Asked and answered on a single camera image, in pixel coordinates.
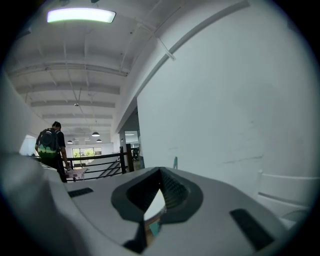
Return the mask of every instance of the man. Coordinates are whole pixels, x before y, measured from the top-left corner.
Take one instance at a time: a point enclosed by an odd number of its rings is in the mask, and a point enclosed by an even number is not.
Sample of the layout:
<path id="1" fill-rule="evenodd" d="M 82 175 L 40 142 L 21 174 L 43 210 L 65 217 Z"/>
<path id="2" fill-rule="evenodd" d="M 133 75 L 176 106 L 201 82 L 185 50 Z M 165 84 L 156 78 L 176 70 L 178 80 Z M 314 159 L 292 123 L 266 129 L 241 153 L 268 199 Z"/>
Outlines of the man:
<path id="1" fill-rule="evenodd" d="M 70 168 L 69 163 L 67 161 L 65 136 L 64 136 L 63 132 L 61 131 L 61 124 L 59 122 L 55 121 L 52 125 L 52 129 L 56 132 L 57 142 L 58 142 L 58 146 L 59 146 L 58 152 L 54 158 L 42 157 L 41 162 L 47 166 L 50 166 L 51 168 L 56 169 L 60 175 L 62 182 L 66 183 L 67 182 L 66 174 L 65 174 L 64 165 L 63 165 L 61 155 L 60 155 L 60 152 L 61 152 L 63 161 L 65 163 L 65 168 L 69 171 L 71 168 Z M 42 132 L 39 134 L 39 136 L 36 140 L 36 143 L 35 143 L 35 150 L 37 152 L 39 149 L 39 142 L 40 142 L 41 136 L 42 136 Z"/>
<path id="2" fill-rule="evenodd" d="M 142 145 L 141 145 L 141 136 L 139 136 L 139 161 L 140 161 L 140 169 L 145 168 L 144 155 L 142 153 Z"/>

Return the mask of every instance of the ceiling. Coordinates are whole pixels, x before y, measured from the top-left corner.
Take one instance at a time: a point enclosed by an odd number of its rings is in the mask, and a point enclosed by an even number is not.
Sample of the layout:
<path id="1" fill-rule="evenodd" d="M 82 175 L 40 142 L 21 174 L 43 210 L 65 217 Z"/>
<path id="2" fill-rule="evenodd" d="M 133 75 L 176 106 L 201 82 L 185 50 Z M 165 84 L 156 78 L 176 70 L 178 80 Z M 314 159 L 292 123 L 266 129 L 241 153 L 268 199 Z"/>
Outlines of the ceiling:
<path id="1" fill-rule="evenodd" d="M 47 23 L 53 1 L 16 40 L 5 71 L 23 100 L 66 135 L 109 133 L 116 103 L 137 57 L 181 0 L 70 0 L 68 7 L 116 12 L 112 23 L 70 20 Z"/>

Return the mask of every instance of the backpack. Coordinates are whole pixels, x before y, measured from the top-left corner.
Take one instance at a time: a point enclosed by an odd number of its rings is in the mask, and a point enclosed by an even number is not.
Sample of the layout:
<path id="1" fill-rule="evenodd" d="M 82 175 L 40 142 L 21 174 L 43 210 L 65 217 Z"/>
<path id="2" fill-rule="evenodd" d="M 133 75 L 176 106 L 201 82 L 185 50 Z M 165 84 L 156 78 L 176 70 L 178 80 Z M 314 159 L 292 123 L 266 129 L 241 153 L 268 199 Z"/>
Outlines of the backpack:
<path id="1" fill-rule="evenodd" d="M 58 136 L 54 129 L 48 128 L 41 132 L 38 154 L 41 158 L 53 159 L 59 152 Z"/>

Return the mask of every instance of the window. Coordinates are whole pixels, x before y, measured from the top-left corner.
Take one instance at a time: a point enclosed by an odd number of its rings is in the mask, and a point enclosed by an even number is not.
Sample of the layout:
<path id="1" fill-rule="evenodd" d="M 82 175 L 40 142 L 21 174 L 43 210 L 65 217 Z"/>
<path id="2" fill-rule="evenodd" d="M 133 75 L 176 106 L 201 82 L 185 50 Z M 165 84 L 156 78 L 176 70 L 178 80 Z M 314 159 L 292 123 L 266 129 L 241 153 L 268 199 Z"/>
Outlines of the window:
<path id="1" fill-rule="evenodd" d="M 88 148 L 73 148 L 72 155 L 74 158 L 87 158 L 94 156 L 101 156 L 101 147 L 88 147 Z M 75 160 L 73 161 L 75 169 L 81 168 L 82 165 L 91 163 L 93 159 Z"/>

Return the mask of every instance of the railing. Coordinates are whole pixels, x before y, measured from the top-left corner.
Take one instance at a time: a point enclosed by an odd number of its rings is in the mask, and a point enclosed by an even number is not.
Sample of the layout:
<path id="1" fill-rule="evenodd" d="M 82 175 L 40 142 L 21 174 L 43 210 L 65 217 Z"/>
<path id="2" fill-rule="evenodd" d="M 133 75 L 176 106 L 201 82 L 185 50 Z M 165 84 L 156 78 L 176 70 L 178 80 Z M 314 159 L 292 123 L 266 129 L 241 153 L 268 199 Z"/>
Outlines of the railing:
<path id="1" fill-rule="evenodd" d="M 114 175 L 125 174 L 127 170 L 128 172 L 133 172 L 134 166 L 133 166 L 133 159 L 131 154 L 131 144 L 126 144 L 126 149 L 127 149 L 127 152 L 124 152 L 123 148 L 121 147 L 120 153 L 88 156 L 88 157 L 69 157 L 67 160 L 68 162 L 70 162 L 70 167 L 72 170 L 75 170 L 75 168 L 90 168 L 93 166 L 102 166 L 102 165 L 110 164 L 109 166 L 107 166 L 107 168 L 103 168 L 99 170 L 89 169 L 84 173 L 84 174 L 100 173 L 99 176 L 81 179 L 82 181 L 95 180 L 95 179 L 110 177 Z M 98 160 L 98 159 L 110 159 L 110 158 L 113 158 L 113 160 L 112 161 L 106 160 L 106 162 L 96 163 L 96 164 L 82 163 L 82 161 L 86 161 L 86 160 Z"/>

